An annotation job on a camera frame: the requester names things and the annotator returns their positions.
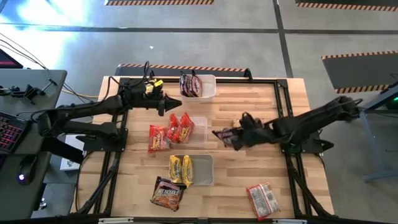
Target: wooden tabletop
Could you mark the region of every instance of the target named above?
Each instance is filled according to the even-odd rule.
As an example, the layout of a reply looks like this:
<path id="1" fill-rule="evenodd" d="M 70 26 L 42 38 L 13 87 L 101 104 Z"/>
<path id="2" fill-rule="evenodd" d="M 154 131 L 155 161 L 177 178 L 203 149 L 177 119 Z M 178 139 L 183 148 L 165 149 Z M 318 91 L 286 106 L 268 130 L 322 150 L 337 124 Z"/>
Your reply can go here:
<path id="1" fill-rule="evenodd" d="M 304 80 L 291 78 L 287 81 L 294 115 L 308 111 L 310 107 Z M 100 99 L 106 93 L 107 84 L 108 78 L 104 77 Z M 118 85 L 111 82 L 109 95 L 115 95 L 117 89 Z M 165 83 L 164 91 L 172 98 L 181 100 L 178 84 Z M 158 116 L 156 110 L 129 111 L 129 136 L 126 150 L 121 156 L 112 216 L 255 218 L 246 187 L 268 182 L 280 207 L 280 212 L 272 214 L 270 218 L 293 218 L 286 163 L 279 146 L 263 144 L 234 151 L 225 148 L 211 133 L 212 130 L 231 127 L 232 119 L 240 118 L 244 111 L 263 121 L 277 118 L 274 87 L 269 84 L 217 84 L 217 94 L 212 103 L 183 102 L 182 106 L 165 113 L 164 117 Z M 208 142 L 200 147 L 178 146 L 169 151 L 158 152 L 155 157 L 149 156 L 149 125 L 166 126 L 170 114 L 181 116 L 184 112 L 191 117 L 207 118 Z M 94 123 L 107 121 L 111 121 L 110 115 L 94 117 Z M 189 187 L 180 202 L 180 209 L 176 212 L 149 201 L 156 177 L 169 178 L 169 156 L 172 154 L 210 154 L 214 157 L 215 167 L 214 185 Z M 103 156 L 103 152 L 94 152 L 83 165 L 79 180 L 79 206 L 83 205 L 98 185 Z M 333 213 L 320 159 L 308 154 L 303 154 L 302 157 L 309 189 L 324 208 Z M 300 208 L 304 211 L 301 190 L 297 192 Z"/>

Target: plastic tray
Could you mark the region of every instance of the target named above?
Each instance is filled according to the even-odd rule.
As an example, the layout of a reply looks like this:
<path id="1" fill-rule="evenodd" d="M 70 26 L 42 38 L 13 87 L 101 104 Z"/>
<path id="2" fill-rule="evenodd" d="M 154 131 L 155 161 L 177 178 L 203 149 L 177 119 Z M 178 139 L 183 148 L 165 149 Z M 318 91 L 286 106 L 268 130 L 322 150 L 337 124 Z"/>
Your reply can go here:
<path id="1" fill-rule="evenodd" d="M 187 102 L 211 102 L 216 96 L 216 77 L 214 75 L 197 75 L 201 80 L 202 94 L 201 97 L 186 97 L 181 96 L 183 101 Z"/>
<path id="2" fill-rule="evenodd" d="M 182 159 L 185 155 L 175 155 Z M 214 159 L 209 154 L 193 154 L 188 155 L 193 162 L 193 185 L 209 186 L 214 183 Z"/>
<path id="3" fill-rule="evenodd" d="M 188 149 L 190 147 L 200 147 L 207 142 L 207 118 L 205 117 L 190 117 L 191 121 L 195 123 L 195 127 L 189 140 L 185 144 L 170 143 L 172 149 Z"/>

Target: keyboard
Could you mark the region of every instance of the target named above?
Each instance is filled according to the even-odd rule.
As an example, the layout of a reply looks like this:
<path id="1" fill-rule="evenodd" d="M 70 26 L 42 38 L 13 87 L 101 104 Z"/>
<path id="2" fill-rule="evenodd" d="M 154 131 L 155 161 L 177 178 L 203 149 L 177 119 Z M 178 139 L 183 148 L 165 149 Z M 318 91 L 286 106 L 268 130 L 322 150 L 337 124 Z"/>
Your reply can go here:
<path id="1" fill-rule="evenodd" d="M 29 128 L 30 121 L 0 112 L 0 151 L 13 153 Z"/>

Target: hazard stripe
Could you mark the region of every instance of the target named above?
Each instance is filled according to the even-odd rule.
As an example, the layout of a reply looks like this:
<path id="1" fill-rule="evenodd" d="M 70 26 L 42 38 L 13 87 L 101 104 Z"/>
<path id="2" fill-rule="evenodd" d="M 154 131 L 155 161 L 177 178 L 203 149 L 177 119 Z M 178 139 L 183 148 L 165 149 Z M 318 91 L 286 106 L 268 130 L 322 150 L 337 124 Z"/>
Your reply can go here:
<path id="1" fill-rule="evenodd" d="M 210 5 L 214 0 L 108 0 L 105 6 L 175 6 L 175 5 Z"/>
<path id="2" fill-rule="evenodd" d="M 327 3 L 296 3 L 298 7 L 310 7 L 319 9 L 354 9 L 354 10 L 370 10 L 370 11 L 388 11 L 397 12 L 398 7 L 395 6 L 363 6 L 363 5 L 349 5 L 349 4 L 327 4 Z"/>
<path id="3" fill-rule="evenodd" d="M 356 87 L 348 87 L 348 88 L 338 88 L 335 89 L 336 93 L 361 93 L 367 91 L 381 91 L 388 88 L 387 85 L 370 85 L 370 86 L 356 86 Z"/>
<path id="4" fill-rule="evenodd" d="M 366 53 L 354 53 L 354 54 L 325 55 L 325 56 L 322 56 L 321 59 L 324 60 L 324 59 L 329 59 L 329 58 L 360 57 L 360 56 L 384 55 L 384 54 L 398 54 L 398 50 L 388 50 L 385 52 L 366 52 Z"/>
<path id="5" fill-rule="evenodd" d="M 122 63 L 119 67 L 143 67 L 144 65 L 133 63 Z M 201 67 L 201 66 L 176 66 L 176 65 L 149 65 L 150 68 L 171 68 L 171 69 L 189 69 L 189 70 L 206 70 L 206 71 L 228 71 L 228 72 L 244 72 L 245 68 L 218 68 L 218 67 Z"/>

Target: gray floor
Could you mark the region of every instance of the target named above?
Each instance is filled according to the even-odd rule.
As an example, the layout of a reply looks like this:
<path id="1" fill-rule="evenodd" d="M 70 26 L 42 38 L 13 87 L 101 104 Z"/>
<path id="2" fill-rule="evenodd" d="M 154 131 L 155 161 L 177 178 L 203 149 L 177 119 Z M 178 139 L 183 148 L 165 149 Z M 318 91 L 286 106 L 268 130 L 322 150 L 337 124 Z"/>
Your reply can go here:
<path id="1" fill-rule="evenodd" d="M 285 29 L 397 29 L 398 13 L 298 8 L 279 0 Z M 216 0 L 212 6 L 105 7 L 103 1 L 8 1 L 0 22 L 88 27 L 277 28 L 272 0 Z M 99 92 L 102 77 L 120 63 L 249 67 L 255 77 L 286 77 L 278 34 L 43 32 L 35 27 L 1 26 L 1 32 L 28 48 L 46 66 L 68 71 L 67 83 L 87 95 Z M 396 35 L 286 35 L 293 75 L 304 78 L 310 105 L 321 106 L 337 94 L 322 55 L 398 49 Z M 18 60 L 35 68 L 23 58 Z M 350 94 L 370 100 L 377 93 Z M 62 94 L 59 104 L 77 103 Z M 397 223 L 398 178 L 365 184 L 374 171 L 370 147 L 359 120 L 334 123 L 322 137 L 335 143 L 325 153 L 326 175 L 335 213 L 344 218 Z M 398 153 L 389 153 L 393 160 Z M 74 183 L 75 174 L 57 170 L 52 159 L 46 181 Z M 65 214 L 70 200 L 59 189 L 46 190 L 47 203 L 58 207 L 37 216 Z"/>

